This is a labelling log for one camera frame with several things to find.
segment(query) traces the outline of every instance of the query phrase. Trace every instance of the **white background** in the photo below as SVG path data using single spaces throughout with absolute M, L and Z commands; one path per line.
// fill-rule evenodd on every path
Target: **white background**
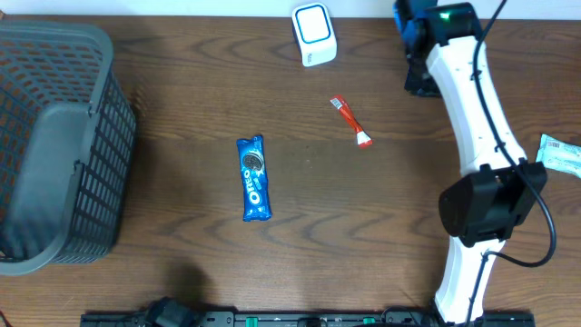
M 224 15 L 288 17 L 310 0 L 0 0 L 8 14 Z M 392 17 L 394 0 L 322 0 L 334 17 Z M 461 2 L 439 0 L 440 5 Z M 471 0 L 488 18 L 500 0 Z M 508 0 L 501 18 L 581 19 L 581 0 Z

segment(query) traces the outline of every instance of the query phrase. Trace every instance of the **wood grain surface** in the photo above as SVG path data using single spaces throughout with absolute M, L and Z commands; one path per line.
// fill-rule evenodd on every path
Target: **wood grain surface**
M 337 19 L 337 58 L 305 69 L 280 18 L 10 17 L 99 25 L 139 117 L 118 245 L 90 265 L 0 277 L 16 327 L 75 326 L 86 311 L 132 311 L 163 296 L 242 311 L 425 306 L 448 236 L 438 195 L 458 178 L 444 104 L 403 90 L 393 20 Z M 501 21 L 487 40 L 498 95 L 534 160 L 542 133 L 581 144 L 581 23 Z M 374 139 L 362 151 L 329 103 L 343 94 Z M 265 139 L 274 216 L 242 222 L 235 141 Z M 549 172 L 555 259 L 497 261 L 486 309 L 530 310 L 537 326 L 577 326 L 581 181 Z M 535 260 L 547 227 L 535 208 L 505 252 Z

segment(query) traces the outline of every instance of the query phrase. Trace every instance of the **gray basket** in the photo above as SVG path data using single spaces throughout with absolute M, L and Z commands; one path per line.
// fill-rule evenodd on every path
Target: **gray basket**
M 113 246 L 135 117 L 89 25 L 0 22 L 0 274 Z

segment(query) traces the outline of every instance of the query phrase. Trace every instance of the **blue snack wrapper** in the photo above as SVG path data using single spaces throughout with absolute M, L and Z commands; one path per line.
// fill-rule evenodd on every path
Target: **blue snack wrapper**
M 262 136 L 236 141 L 240 156 L 240 174 L 244 188 L 244 222 L 267 221 L 272 217 L 269 179 L 264 162 Z

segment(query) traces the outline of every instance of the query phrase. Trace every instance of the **white and teal package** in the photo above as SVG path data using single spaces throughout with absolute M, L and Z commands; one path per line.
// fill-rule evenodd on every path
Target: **white and teal package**
M 269 203 L 269 179 L 264 162 L 262 136 L 236 141 L 240 156 L 240 174 L 244 188 L 244 222 L 267 221 L 272 217 Z
M 581 178 L 581 146 L 566 144 L 543 134 L 537 162 L 543 162 L 546 168 Z

